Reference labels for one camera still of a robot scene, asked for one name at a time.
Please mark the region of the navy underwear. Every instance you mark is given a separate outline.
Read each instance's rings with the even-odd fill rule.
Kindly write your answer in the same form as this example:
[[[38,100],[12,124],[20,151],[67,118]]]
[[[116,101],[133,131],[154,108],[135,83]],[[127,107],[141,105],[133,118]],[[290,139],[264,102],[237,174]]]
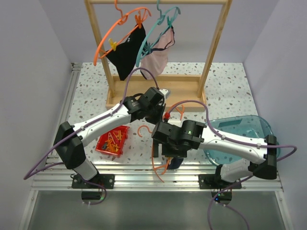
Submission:
[[[183,158],[173,158],[168,164],[167,170],[178,169],[181,166],[183,160]]]

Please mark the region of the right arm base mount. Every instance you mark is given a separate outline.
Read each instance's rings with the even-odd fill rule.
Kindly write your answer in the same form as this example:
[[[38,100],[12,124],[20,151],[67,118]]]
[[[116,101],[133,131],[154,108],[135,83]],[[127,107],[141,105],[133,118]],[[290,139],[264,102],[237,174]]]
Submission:
[[[216,167],[214,174],[199,174],[198,182],[200,189],[240,189],[240,178],[244,177],[244,167],[223,164]]]

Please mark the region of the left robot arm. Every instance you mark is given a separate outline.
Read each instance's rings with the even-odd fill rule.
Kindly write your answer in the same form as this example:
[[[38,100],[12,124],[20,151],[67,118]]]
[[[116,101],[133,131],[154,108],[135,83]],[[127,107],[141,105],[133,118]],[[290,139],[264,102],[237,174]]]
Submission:
[[[94,118],[74,125],[64,122],[55,137],[55,150],[67,169],[78,173],[87,187],[95,188],[100,182],[99,173],[87,159],[84,148],[108,131],[135,120],[145,119],[150,124],[156,124],[162,117],[169,95],[170,90],[151,87],[138,96],[125,97]]]

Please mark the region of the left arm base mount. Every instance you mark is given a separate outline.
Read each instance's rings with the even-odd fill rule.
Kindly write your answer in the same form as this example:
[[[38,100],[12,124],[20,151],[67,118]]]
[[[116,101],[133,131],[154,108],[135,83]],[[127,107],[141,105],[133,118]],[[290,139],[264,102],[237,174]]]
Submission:
[[[87,182],[79,174],[71,174],[70,177],[73,189],[95,189],[98,188],[97,185],[103,186],[105,189],[113,189],[115,183],[114,174],[97,174]]]

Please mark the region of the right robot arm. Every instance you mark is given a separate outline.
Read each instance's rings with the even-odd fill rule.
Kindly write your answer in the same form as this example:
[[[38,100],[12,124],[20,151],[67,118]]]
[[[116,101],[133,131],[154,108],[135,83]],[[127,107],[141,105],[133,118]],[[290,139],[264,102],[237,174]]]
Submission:
[[[212,182],[219,188],[243,177],[277,178],[277,138],[273,135],[247,138],[215,130],[202,122],[185,120],[181,126],[157,123],[152,138],[162,145],[162,154],[166,157],[185,158],[191,149],[217,150],[241,157],[239,161],[216,167]]]

